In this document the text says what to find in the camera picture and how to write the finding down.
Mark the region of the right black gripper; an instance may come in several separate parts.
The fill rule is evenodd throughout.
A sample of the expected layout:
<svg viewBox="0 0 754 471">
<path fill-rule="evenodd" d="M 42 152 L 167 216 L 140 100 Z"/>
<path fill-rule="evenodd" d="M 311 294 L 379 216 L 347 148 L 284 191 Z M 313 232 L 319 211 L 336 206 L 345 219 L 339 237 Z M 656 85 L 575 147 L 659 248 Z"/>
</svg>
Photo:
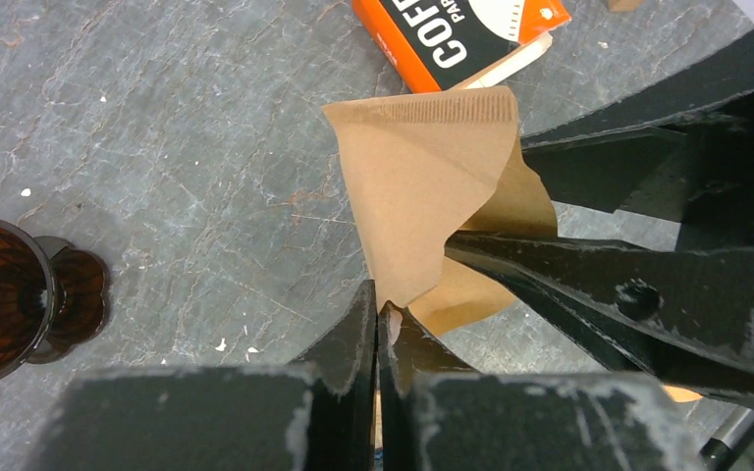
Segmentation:
<svg viewBox="0 0 754 471">
<path fill-rule="evenodd" d="M 609 370 L 754 409 L 754 29 L 522 147 L 554 200 L 677 222 L 677 249 L 707 250 L 459 232 L 448 257 Z"/>
</svg>

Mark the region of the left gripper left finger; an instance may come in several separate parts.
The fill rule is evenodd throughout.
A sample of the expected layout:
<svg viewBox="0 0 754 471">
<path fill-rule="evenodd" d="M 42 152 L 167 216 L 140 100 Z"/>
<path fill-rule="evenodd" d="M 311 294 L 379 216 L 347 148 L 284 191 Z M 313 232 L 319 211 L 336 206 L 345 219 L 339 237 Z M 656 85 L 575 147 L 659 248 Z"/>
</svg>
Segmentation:
<svg viewBox="0 0 754 471">
<path fill-rule="evenodd" d="M 376 300 L 284 364 L 115 368 L 76 377 L 29 470 L 370 470 Z"/>
</svg>

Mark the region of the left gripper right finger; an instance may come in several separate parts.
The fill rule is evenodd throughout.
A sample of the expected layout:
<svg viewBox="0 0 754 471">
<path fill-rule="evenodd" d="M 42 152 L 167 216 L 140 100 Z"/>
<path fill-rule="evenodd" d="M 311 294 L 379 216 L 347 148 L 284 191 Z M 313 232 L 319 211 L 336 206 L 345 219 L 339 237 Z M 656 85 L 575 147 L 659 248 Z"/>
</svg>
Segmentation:
<svg viewBox="0 0 754 471">
<path fill-rule="evenodd" d="M 390 303 L 378 332 L 388 470 L 703 468 L 647 376 L 483 374 Z"/>
</svg>

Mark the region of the brown paper coffee filter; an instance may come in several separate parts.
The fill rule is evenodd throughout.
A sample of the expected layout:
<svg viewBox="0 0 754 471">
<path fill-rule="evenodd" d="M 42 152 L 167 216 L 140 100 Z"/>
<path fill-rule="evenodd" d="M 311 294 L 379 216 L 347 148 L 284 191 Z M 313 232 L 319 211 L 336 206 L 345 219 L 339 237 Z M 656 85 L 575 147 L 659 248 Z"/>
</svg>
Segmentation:
<svg viewBox="0 0 754 471">
<path fill-rule="evenodd" d="M 500 283 L 445 253 L 458 231 L 558 233 L 551 197 L 524 162 L 518 105 L 505 86 L 328 104 L 350 207 L 379 304 L 431 334 L 514 302 Z"/>
</svg>

